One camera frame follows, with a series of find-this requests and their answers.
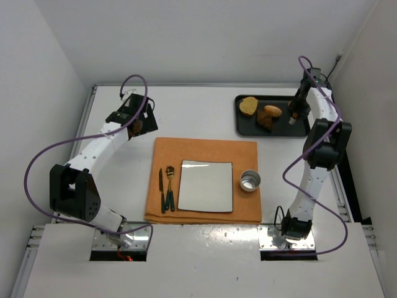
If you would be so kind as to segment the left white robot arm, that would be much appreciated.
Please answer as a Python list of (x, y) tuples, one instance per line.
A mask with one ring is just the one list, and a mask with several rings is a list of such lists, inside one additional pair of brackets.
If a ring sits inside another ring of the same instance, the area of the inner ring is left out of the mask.
[(111, 156), (131, 138), (158, 129), (154, 101), (131, 94), (106, 118), (99, 137), (94, 138), (65, 165), (50, 170), (50, 208), (61, 215), (104, 229), (109, 242), (118, 247), (132, 244), (127, 220), (109, 209), (100, 198), (95, 178)]

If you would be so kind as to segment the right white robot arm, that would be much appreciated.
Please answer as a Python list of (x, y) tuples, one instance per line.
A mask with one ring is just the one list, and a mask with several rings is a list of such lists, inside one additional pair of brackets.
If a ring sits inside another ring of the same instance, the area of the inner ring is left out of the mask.
[(341, 120), (340, 109), (331, 97), (331, 90), (303, 79), (289, 105), (298, 116), (312, 113), (314, 123), (299, 157), (304, 161), (303, 177), (296, 198), (282, 219), (281, 234), (285, 238), (301, 240), (311, 232), (314, 207), (322, 185), (346, 152), (352, 125)]

